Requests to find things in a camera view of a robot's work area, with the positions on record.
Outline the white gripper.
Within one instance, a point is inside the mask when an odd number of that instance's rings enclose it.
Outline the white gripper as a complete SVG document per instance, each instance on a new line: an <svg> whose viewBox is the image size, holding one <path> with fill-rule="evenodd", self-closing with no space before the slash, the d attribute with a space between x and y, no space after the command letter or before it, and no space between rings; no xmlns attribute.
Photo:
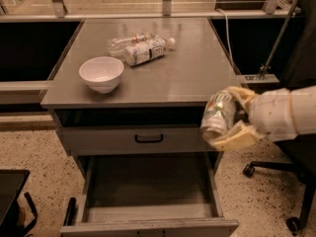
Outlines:
<svg viewBox="0 0 316 237"><path fill-rule="evenodd" d="M287 89L258 95L247 88L229 86L223 89L223 92L229 95L229 103L237 101L245 111L249 111L251 124L239 120L226 134L210 142L213 148L223 152L243 149L259 142L264 135L271 141L292 138ZM229 110L229 103L223 106L225 111Z"/></svg>

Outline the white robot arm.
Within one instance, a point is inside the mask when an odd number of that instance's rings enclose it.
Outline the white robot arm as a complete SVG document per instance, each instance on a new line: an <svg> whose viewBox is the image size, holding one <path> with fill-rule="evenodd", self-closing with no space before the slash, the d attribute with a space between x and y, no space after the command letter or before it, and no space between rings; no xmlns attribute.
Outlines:
<svg viewBox="0 0 316 237"><path fill-rule="evenodd" d="M243 149L263 138L277 142L316 133L316 86L292 91L282 88L263 94L239 87L227 90L246 111L249 123L239 120L218 138L204 135L218 151Z"/></svg>

